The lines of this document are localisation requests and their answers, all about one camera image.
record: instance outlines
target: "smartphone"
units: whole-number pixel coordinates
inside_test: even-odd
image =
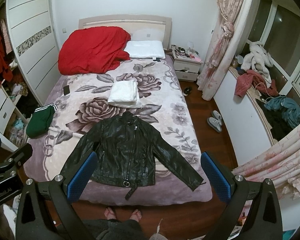
[[[70,94],[70,88],[69,85],[63,87],[63,95]]]

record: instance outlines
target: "jacket collar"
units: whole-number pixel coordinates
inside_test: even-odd
[[[120,121],[124,124],[131,125],[135,122],[137,122],[138,117],[133,116],[130,112],[124,112],[120,118]]]

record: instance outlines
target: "window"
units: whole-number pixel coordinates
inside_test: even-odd
[[[269,72],[278,92],[300,106],[300,17],[275,1],[260,0],[243,56],[254,41],[261,41],[273,59]]]

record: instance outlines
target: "black shoe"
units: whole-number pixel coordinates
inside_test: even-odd
[[[185,90],[183,90],[183,95],[186,97],[191,93],[191,91],[192,91],[192,87],[187,87],[185,88]]]

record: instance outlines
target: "jacket sleeve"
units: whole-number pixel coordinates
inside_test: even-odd
[[[68,172],[74,164],[77,164],[87,151],[95,150],[98,146],[103,132],[103,121],[93,125],[93,127],[82,136],[76,147],[69,155],[60,173]]]
[[[174,147],[161,137],[156,129],[154,129],[152,147],[155,157],[192,191],[203,182],[203,178]]]

